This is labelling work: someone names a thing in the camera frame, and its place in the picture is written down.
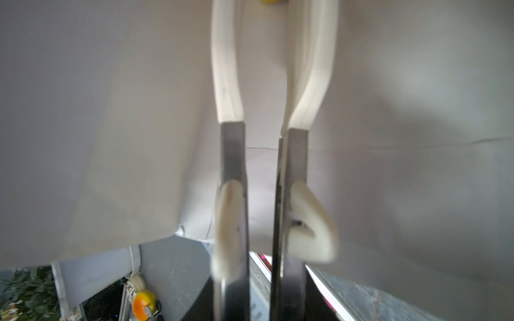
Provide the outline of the green paper gift bag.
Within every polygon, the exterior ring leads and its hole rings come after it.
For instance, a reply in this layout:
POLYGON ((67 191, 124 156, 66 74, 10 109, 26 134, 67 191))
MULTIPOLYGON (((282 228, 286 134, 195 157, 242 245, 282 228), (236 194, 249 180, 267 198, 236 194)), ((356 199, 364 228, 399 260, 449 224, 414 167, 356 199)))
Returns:
MULTIPOLYGON (((273 256, 290 1, 237 1, 250 251, 273 256)), ((308 265, 445 320, 513 319, 513 2, 337 1, 308 265)), ((1 2, 1 268, 215 241, 214 1, 1 2)))

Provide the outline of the white silicone kitchen tongs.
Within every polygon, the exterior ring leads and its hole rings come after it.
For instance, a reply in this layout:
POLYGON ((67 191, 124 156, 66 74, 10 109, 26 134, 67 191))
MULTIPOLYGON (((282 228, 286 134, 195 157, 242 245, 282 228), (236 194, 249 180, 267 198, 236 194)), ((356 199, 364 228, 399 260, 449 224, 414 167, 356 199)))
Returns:
MULTIPOLYGON (((214 1, 211 66, 221 127, 216 194, 214 319, 250 318, 246 125, 238 80, 237 1, 214 1)), ((337 257, 338 231, 307 185, 309 132, 331 80, 337 43, 337 1, 290 1, 287 92, 279 140, 270 285, 271 320, 335 320, 307 271, 337 257)))

